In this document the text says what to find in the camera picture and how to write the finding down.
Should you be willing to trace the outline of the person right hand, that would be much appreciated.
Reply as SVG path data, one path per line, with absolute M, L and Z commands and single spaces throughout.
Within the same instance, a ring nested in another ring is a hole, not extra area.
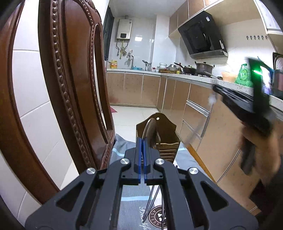
M 250 125 L 242 122 L 240 149 L 244 140 L 252 142 L 255 149 L 255 169 L 262 183 L 269 185 L 281 166 L 281 154 L 276 130 L 267 137 L 259 134 Z

